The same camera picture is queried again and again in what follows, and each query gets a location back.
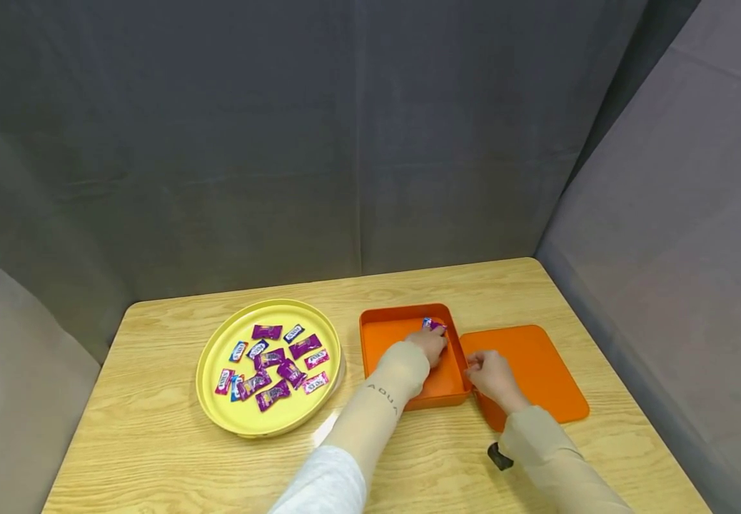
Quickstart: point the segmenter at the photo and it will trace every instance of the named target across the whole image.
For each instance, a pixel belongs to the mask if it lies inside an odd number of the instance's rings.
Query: wood grain
[[[343,385],[305,426],[246,440],[204,417],[193,374],[225,319],[296,298],[336,326]],[[358,319],[369,308],[445,303],[460,333],[538,324],[591,405],[565,427],[641,513],[710,512],[585,327],[533,259],[137,303],[128,309],[45,505],[46,513],[265,513],[363,379]],[[552,512],[520,469],[499,472],[473,399],[405,413],[382,455],[367,513]]]

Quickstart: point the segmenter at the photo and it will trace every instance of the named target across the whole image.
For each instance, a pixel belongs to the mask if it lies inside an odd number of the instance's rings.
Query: black object
[[[499,453],[499,443],[491,444],[488,447],[488,456],[496,464],[496,467],[499,468],[499,471],[513,467],[513,459],[506,458],[506,456]]]

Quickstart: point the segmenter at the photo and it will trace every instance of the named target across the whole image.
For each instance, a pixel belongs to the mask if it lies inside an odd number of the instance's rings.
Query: beige sleeve
[[[560,513],[632,512],[541,407],[510,415],[499,439],[499,451],[524,468],[533,485]]]
[[[368,490],[376,462],[405,404],[419,394],[429,373],[430,364],[419,347],[409,341],[391,346],[376,371],[356,389],[323,440],[322,445],[334,445],[353,456]]]

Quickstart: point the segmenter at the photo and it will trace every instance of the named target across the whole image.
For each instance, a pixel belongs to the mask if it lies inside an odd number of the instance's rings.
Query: round tray
[[[327,384],[310,395],[306,395],[301,388],[291,389],[290,397],[278,400],[266,412],[259,412],[255,396],[245,401],[231,401],[230,394],[214,393],[219,375],[224,368],[234,369],[237,375],[245,375],[245,378],[250,378],[256,373],[253,361],[247,355],[242,356],[238,363],[229,361],[231,351],[237,342],[248,343],[246,353],[257,342],[251,339],[253,325],[282,325],[284,336],[297,323],[302,325],[305,331],[296,336],[293,342],[302,341],[305,337],[316,334],[331,359],[308,371],[303,359],[315,353],[311,351],[297,359],[296,366],[309,377],[326,372],[329,379]],[[288,346],[282,338],[268,341],[268,344],[267,351]],[[311,305],[297,300],[266,300],[243,308],[213,332],[202,350],[202,356],[196,367],[196,394],[205,415],[215,424],[243,438],[269,438],[293,430],[320,410],[339,384],[343,368],[342,348],[339,346],[336,329],[324,314]],[[282,380],[276,370],[276,366],[268,368],[273,379],[268,388]]]

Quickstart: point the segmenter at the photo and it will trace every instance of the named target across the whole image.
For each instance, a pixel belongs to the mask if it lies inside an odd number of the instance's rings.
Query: candy wrapper
[[[245,341],[239,341],[236,343],[236,346],[233,347],[233,351],[231,352],[231,357],[228,359],[232,363],[238,363],[239,359],[242,358],[242,353],[245,353],[245,348],[248,347],[248,344]]]
[[[290,358],[286,358],[284,362],[279,364],[276,372],[280,377],[288,379],[288,382],[291,383],[294,389],[299,389],[299,385],[305,382],[305,379],[308,377],[306,373],[302,373],[296,367],[296,364]]]
[[[259,410],[264,412],[268,410],[268,407],[272,406],[280,398],[286,398],[291,395],[291,389],[288,387],[288,383],[282,380],[282,382],[275,385],[262,393],[256,395],[256,404],[259,406]]]
[[[330,360],[331,356],[328,355],[328,351],[320,350],[310,357],[305,357],[305,365],[308,367],[308,371],[311,371],[316,366]]]
[[[290,329],[287,334],[285,334],[283,339],[285,340],[286,343],[290,343],[291,341],[296,339],[296,336],[299,336],[304,331],[305,329],[302,328],[302,325],[296,325],[292,329]]]
[[[270,339],[273,341],[282,337],[282,325],[253,325],[251,339]]]
[[[264,388],[264,386],[270,385],[273,380],[270,378],[267,369],[260,369],[253,377],[236,384],[236,393],[239,394],[239,399],[242,401],[247,400],[257,390]]]
[[[298,343],[295,343],[293,345],[290,345],[288,349],[291,351],[291,356],[293,356],[294,359],[300,358],[301,356],[304,356],[305,353],[316,350],[317,348],[321,348],[322,343],[316,337],[316,334],[311,334],[310,337],[307,337],[307,339],[303,339],[302,341],[299,341]]]
[[[253,367],[257,370],[278,366],[285,360],[285,348],[277,348],[274,351],[262,352],[253,358]]]
[[[310,395],[313,391],[321,388],[321,386],[327,384],[330,381],[331,380],[328,379],[328,375],[322,372],[305,380],[305,382],[302,383],[302,389],[305,391],[306,395]]]
[[[245,380],[245,375],[236,375],[231,381],[231,401],[239,401],[239,391],[236,390],[236,384]]]
[[[231,379],[233,378],[234,371],[232,369],[223,369],[219,375],[219,382],[217,388],[214,391],[218,395],[228,394],[228,389],[231,388]]]
[[[256,356],[259,355],[259,353],[264,352],[267,347],[268,347],[268,341],[262,340],[262,341],[257,342],[255,345],[251,346],[251,349],[248,351],[248,357],[252,361],[253,359],[256,358]]]
[[[431,330],[435,329],[437,326],[441,326],[442,327],[442,330],[447,330],[448,329],[448,326],[447,325],[442,325],[441,323],[439,323],[439,321],[434,321],[431,318],[425,318],[425,319],[423,319],[423,328],[425,328],[426,326],[430,326],[430,329]]]

